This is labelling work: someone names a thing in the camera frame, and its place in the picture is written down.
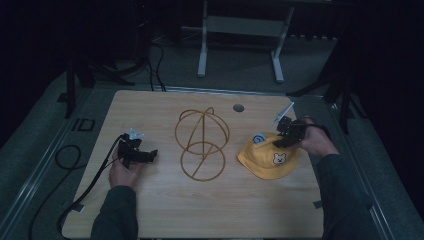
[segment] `table leg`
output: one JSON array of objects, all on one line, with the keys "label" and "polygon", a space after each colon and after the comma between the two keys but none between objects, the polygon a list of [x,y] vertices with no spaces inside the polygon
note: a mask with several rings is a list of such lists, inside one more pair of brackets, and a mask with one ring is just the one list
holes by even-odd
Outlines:
[{"label": "table leg", "polygon": [[206,74],[206,59],[208,56],[207,21],[208,21],[208,1],[204,0],[203,1],[202,49],[200,50],[199,68],[197,70],[198,77],[204,77]]},{"label": "table leg", "polygon": [[271,60],[272,60],[272,65],[274,66],[275,80],[278,83],[282,83],[284,81],[283,71],[281,70],[280,53],[281,53],[281,49],[283,48],[284,40],[286,39],[286,36],[287,36],[287,31],[290,26],[290,21],[293,16],[293,12],[294,12],[294,7],[290,7],[286,20],[284,21],[283,28],[281,29],[281,34],[279,37],[277,49],[275,49],[275,51],[271,51]]}]

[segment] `black device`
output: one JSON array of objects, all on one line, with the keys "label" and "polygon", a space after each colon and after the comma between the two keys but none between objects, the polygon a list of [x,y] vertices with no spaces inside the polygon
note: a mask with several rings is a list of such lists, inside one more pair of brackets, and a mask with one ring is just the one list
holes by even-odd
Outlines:
[{"label": "black device", "polygon": [[151,152],[143,152],[139,150],[141,139],[130,139],[129,135],[125,133],[119,141],[118,157],[123,158],[122,164],[129,168],[131,162],[149,163],[153,162],[158,150]]},{"label": "black device", "polygon": [[284,116],[280,119],[277,126],[277,131],[280,132],[280,134],[278,135],[282,136],[283,138],[274,141],[274,146],[278,148],[286,148],[302,141],[303,138],[305,138],[306,128],[308,126],[321,128],[325,132],[325,134],[327,134],[328,138],[331,139],[330,132],[325,126],[317,125],[315,123],[308,124],[302,119],[296,119],[292,121],[291,118]]}]

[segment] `bear face patch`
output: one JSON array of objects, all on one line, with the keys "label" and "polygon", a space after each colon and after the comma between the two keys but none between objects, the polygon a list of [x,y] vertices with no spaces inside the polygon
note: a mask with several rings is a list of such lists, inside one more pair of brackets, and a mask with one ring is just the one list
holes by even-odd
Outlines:
[{"label": "bear face patch", "polygon": [[286,154],[285,153],[283,153],[283,154],[278,154],[278,153],[275,153],[274,154],[274,164],[275,165],[281,165],[281,164],[283,164],[284,162],[286,161]]}]

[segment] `small round object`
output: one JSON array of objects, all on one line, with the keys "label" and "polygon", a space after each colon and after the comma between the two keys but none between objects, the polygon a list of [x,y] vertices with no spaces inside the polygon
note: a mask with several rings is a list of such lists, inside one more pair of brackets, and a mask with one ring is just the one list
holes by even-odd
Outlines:
[{"label": "small round object", "polygon": [[241,104],[234,104],[233,109],[236,112],[243,112],[244,111],[244,106],[241,105]]},{"label": "small round object", "polygon": [[261,142],[265,142],[266,141],[266,136],[263,133],[257,133],[254,137],[253,137],[253,142],[255,144],[261,143]]}]

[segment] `human hand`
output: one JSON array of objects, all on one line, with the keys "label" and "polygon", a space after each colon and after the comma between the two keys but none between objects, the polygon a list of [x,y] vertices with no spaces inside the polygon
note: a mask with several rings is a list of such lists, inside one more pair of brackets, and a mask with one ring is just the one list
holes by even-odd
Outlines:
[{"label": "human hand", "polygon": [[[314,123],[308,116],[304,117],[304,121],[307,124]],[[293,147],[303,148],[308,153],[312,155],[319,155],[321,157],[325,157],[329,154],[339,154],[339,151],[327,137],[325,132],[322,129],[314,126],[308,126],[306,128],[306,133],[303,140]]]},{"label": "human hand", "polygon": [[[114,160],[118,159],[118,147],[115,148],[112,158]],[[140,177],[142,167],[142,163],[137,163],[135,166],[130,165],[130,169],[128,169],[121,163],[120,159],[114,161],[109,172],[110,186],[128,186],[130,188],[134,188],[138,178]]]}]

